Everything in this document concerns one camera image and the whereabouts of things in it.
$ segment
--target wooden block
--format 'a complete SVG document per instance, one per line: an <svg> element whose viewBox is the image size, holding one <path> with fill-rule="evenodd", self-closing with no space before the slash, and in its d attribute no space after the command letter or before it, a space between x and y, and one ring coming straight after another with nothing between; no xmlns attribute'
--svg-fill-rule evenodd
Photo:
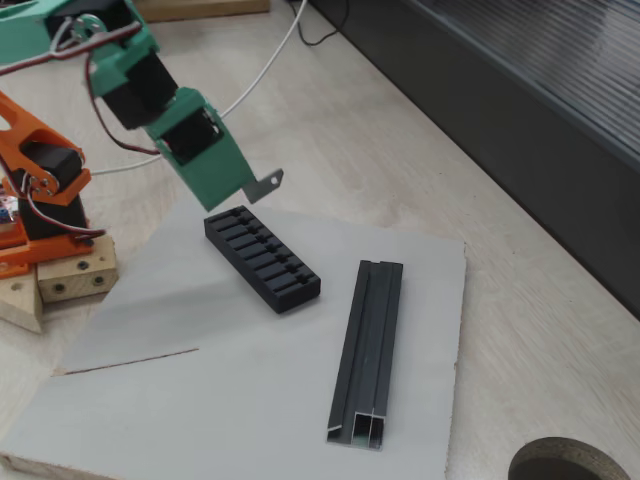
<svg viewBox="0 0 640 480"><path fill-rule="evenodd" d="M268 12L270 0L136 0L148 22Z"/></svg>
<svg viewBox="0 0 640 480"><path fill-rule="evenodd" d="M38 264L38 286L44 303L108 292L116 280L116 252L108 235L96 238L91 254Z"/></svg>
<svg viewBox="0 0 640 480"><path fill-rule="evenodd" d="M42 332L42 301L36 271L0 280L0 318L32 332Z"/></svg>

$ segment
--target light wooden floor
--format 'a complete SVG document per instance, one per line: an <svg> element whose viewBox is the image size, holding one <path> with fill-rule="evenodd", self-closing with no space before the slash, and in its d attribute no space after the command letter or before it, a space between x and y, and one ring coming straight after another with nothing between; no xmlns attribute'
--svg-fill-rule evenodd
<svg viewBox="0 0 640 480"><path fill-rule="evenodd" d="M223 109L290 22L275 0L271 14L153 30L179 83ZM310 38L329 28L315 12L305 25ZM81 76L80 62L47 65L2 88L82 145L90 167L139 160L100 130ZM591 443L640 478L640 323L346 40L308 49L294 38L228 124L257 173L285 169L265 205L467 243L449 480L506 479L515 452L544 436ZM126 269L183 193L158 162L96 178L83 198ZM49 309L41 337L0 322L0 435L99 300Z"/></svg>

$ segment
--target black plastic connector block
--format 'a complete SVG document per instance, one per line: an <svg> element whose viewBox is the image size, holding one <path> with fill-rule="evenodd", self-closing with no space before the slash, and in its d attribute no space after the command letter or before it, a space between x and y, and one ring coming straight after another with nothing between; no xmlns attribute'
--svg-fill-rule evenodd
<svg viewBox="0 0 640 480"><path fill-rule="evenodd" d="M320 295L320 278L245 207L205 219L204 231L276 313Z"/></svg>

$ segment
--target aluminum profile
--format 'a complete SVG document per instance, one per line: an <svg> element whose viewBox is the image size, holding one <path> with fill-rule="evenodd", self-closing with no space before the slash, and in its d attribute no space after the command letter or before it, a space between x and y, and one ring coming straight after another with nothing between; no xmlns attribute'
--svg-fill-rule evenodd
<svg viewBox="0 0 640 480"><path fill-rule="evenodd" d="M387 416L402 264L360 262L327 441L380 450Z"/></svg>

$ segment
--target black aluminum extrusion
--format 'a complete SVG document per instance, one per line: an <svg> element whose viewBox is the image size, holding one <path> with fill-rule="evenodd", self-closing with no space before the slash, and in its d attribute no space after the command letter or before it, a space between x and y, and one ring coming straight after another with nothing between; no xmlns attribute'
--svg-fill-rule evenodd
<svg viewBox="0 0 640 480"><path fill-rule="evenodd" d="M360 262L327 441L380 450L400 305L402 264Z"/></svg>
<svg viewBox="0 0 640 480"><path fill-rule="evenodd" d="M246 207L205 219L204 231L276 313L320 295L320 278Z"/></svg>

